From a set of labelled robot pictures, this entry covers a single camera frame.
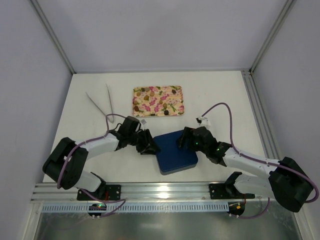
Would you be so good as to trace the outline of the dark blue box lid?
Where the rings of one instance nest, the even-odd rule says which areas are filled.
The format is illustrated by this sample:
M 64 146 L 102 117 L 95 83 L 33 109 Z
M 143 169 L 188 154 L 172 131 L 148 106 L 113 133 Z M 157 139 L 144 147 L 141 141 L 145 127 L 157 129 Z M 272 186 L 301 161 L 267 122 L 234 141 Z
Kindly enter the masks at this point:
M 160 152 L 156 153 L 159 171 L 162 175 L 169 175 L 194 168 L 198 163 L 195 151 L 190 151 L 184 146 L 179 148 L 177 140 L 183 130 L 174 131 L 154 137 Z

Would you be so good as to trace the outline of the metal tongs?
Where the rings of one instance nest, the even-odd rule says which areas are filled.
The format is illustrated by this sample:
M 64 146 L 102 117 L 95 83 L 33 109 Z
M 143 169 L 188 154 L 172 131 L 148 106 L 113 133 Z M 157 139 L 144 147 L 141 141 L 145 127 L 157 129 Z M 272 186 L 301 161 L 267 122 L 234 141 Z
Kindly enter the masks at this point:
M 113 116 L 114 110 L 108 85 L 106 83 L 97 83 L 90 87 L 85 93 L 92 104 L 104 116 L 109 115 L 107 120 L 113 124 L 115 122 L 115 117 Z

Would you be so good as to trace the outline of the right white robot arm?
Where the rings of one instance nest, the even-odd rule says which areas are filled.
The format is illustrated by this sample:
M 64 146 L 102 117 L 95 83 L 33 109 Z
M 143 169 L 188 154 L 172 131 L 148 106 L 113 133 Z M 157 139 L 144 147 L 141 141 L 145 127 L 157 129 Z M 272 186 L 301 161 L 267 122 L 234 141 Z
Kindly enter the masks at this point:
M 216 165 L 235 168 L 223 184 L 224 193 L 232 199 L 267 197 L 297 213 L 305 203 L 319 197 L 315 184 L 292 158 L 270 159 L 240 151 L 230 143 L 217 141 L 204 126 L 185 127 L 176 144 L 203 153 Z

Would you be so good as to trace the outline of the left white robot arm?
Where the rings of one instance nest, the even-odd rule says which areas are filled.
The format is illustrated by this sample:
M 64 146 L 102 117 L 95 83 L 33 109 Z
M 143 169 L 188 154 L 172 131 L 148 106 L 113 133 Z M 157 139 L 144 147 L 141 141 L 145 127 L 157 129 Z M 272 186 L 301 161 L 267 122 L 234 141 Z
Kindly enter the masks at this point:
M 137 118 L 127 116 L 115 128 L 108 128 L 104 135 L 80 142 L 62 138 L 43 164 L 42 171 L 56 182 L 58 189 L 77 188 L 93 200 L 108 201 L 106 181 L 85 171 L 85 164 L 89 159 L 127 146 L 134 146 L 141 155 L 156 155 L 161 151 L 150 130 L 144 129 Z

